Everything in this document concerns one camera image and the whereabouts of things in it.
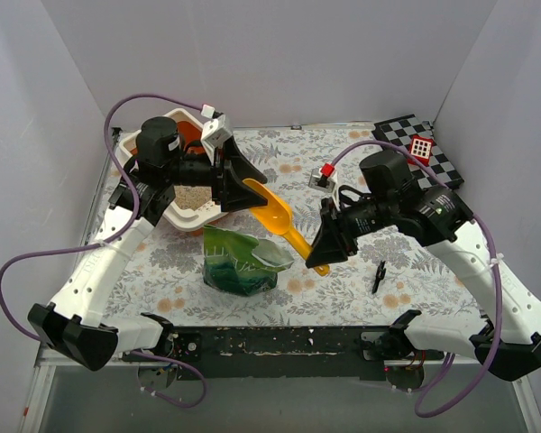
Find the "yellow plastic litter scoop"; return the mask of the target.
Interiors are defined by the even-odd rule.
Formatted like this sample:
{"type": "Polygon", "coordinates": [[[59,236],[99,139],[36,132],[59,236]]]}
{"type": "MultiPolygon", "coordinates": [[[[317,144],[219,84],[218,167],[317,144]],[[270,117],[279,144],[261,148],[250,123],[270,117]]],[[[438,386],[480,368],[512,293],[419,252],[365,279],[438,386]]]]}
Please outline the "yellow plastic litter scoop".
{"type": "Polygon", "coordinates": [[[265,206],[251,207],[254,217],[273,235],[284,238],[294,250],[306,260],[311,245],[294,227],[293,212],[288,203],[255,179],[245,179],[243,183],[267,200],[265,206]]]}

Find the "green cat litter bag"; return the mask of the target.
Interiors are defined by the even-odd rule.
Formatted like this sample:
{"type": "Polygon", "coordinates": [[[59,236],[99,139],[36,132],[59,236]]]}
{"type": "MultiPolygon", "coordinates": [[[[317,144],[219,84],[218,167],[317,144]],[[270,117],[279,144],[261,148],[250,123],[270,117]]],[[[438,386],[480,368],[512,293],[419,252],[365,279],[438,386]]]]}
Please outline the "green cat litter bag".
{"type": "Polygon", "coordinates": [[[294,262],[291,253],[268,239],[205,226],[203,281],[236,296],[251,297],[277,286],[278,275],[294,262]]]}

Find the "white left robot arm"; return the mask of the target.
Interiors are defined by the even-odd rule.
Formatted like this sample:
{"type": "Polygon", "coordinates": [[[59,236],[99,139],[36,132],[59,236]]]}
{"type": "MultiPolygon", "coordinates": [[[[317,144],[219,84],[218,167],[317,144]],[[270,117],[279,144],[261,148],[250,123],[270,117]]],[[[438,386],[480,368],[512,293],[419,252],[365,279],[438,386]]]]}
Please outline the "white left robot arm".
{"type": "Polygon", "coordinates": [[[43,343],[90,371],[133,349],[156,361],[173,352],[168,320],[143,313],[104,321],[103,314],[124,268],[174,201],[178,185],[208,187],[225,213],[267,203],[245,184],[267,179],[240,152],[225,115],[206,122],[200,139],[190,143],[174,119],[153,117],[142,124],[135,145],[88,252],[50,302],[33,305],[28,314],[43,343]]]}

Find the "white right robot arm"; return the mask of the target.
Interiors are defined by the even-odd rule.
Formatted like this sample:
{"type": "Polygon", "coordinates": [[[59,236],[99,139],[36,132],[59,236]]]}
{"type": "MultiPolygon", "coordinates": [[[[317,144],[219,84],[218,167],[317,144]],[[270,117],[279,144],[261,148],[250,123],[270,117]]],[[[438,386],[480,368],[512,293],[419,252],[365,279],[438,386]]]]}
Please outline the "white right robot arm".
{"type": "Polygon", "coordinates": [[[501,260],[491,256],[479,220],[452,190],[420,188],[406,158],[392,150],[360,163],[368,194],[339,208],[321,201],[321,226],[306,259],[309,268],[357,254],[363,235],[394,226],[440,260],[472,294],[478,318],[457,322],[410,309],[365,349],[382,359],[436,350],[474,358],[512,382],[541,367],[541,301],[501,260]]]}

